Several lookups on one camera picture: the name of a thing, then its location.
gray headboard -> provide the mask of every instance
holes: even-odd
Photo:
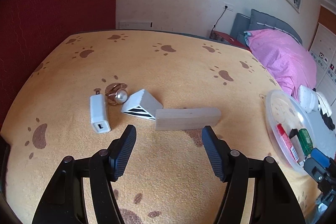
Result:
[[[292,36],[299,44],[302,45],[302,39],[298,33],[286,22],[265,14],[257,10],[251,10],[251,17],[243,14],[236,14],[230,36],[236,38],[239,42],[245,44],[244,31],[253,31],[261,29],[277,29]]]

barcode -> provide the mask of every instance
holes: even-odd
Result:
[[[296,150],[295,150],[295,148],[293,146],[291,147],[291,152],[292,152],[292,154],[294,156],[295,161],[298,161],[299,160],[299,156],[297,155]]]

black power cord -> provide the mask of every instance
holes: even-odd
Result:
[[[210,38],[210,39],[211,39],[211,35],[212,35],[212,32],[213,32],[213,29],[216,27],[218,21],[219,21],[219,20],[221,19],[221,17],[224,15],[224,13],[225,13],[225,11],[226,11],[226,9],[227,9],[227,5],[225,5],[224,8],[225,8],[224,12],[223,12],[222,15],[218,18],[216,24],[213,26],[213,28],[212,28],[212,30],[211,30],[211,32],[210,32],[210,35],[209,35],[209,38]]]

pink blanket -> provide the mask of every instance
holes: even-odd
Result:
[[[316,85],[316,63],[293,37],[279,30],[249,31],[252,54],[269,71],[287,94],[298,100],[300,85]]]

usb charger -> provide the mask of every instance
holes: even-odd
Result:
[[[96,92],[96,95],[90,97],[90,114],[91,125],[97,133],[111,131],[107,116],[106,97],[100,94],[99,91]]]

